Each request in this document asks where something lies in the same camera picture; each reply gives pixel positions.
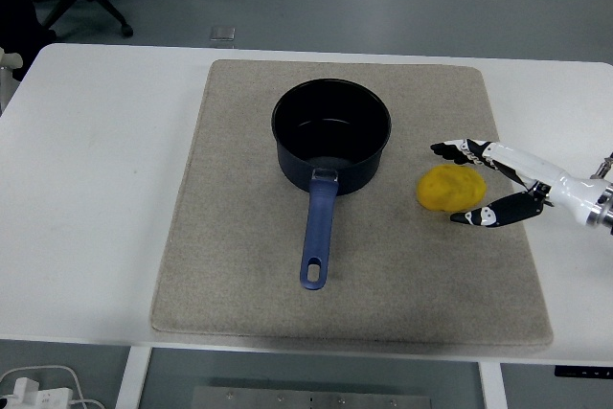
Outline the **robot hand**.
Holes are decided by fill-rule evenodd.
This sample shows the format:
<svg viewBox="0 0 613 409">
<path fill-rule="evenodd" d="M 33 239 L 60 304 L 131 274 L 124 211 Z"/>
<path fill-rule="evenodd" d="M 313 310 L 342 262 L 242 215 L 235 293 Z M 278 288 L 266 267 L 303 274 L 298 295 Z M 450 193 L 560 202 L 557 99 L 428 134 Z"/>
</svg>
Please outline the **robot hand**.
<svg viewBox="0 0 613 409">
<path fill-rule="evenodd" d="M 484 165 L 524 187 L 472 211 L 450 216 L 457 223 L 500 228 L 539 216 L 545 206 L 561 206 L 588 227 L 612 227 L 612 183 L 605 176 L 612 157 L 604 158 L 588 178 L 576 178 L 566 170 L 520 149 L 499 142 L 460 139 L 433 144 L 431 150 L 457 165 Z"/>
</svg>

